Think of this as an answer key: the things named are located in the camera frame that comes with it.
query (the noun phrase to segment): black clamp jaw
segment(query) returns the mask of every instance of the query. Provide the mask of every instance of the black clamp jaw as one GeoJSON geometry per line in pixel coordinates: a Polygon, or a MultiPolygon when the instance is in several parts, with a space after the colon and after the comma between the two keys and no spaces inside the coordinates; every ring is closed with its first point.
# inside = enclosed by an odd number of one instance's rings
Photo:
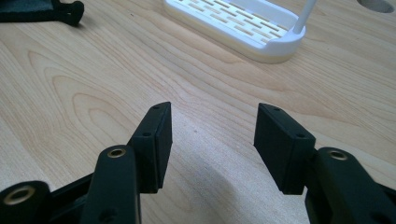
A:
{"type": "Polygon", "coordinates": [[[53,192],[41,181],[0,192],[0,222],[141,223],[140,193],[163,187],[171,146],[171,104],[155,105],[127,145],[100,153],[93,174],[53,192]]]}
{"type": "Polygon", "coordinates": [[[303,194],[311,223],[396,223],[396,191],[344,150],[315,150],[315,137],[285,111],[259,104],[254,147],[284,194],[303,194]]]}

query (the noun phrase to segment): wood grain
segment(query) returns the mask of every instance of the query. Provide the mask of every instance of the wood grain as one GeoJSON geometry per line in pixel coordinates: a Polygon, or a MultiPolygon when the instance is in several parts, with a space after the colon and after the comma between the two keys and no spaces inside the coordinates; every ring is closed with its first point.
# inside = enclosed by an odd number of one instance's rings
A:
{"type": "MultiPolygon", "coordinates": [[[[164,188],[142,196],[144,223],[308,222],[304,196],[283,196],[252,145],[260,102],[396,189],[395,12],[318,1],[297,53],[264,64],[172,19],[160,0],[83,2],[78,28],[0,24],[0,190],[34,179],[54,190],[91,173],[164,101],[174,144],[164,188]]],[[[298,13],[304,1],[276,4],[298,13]]]]}

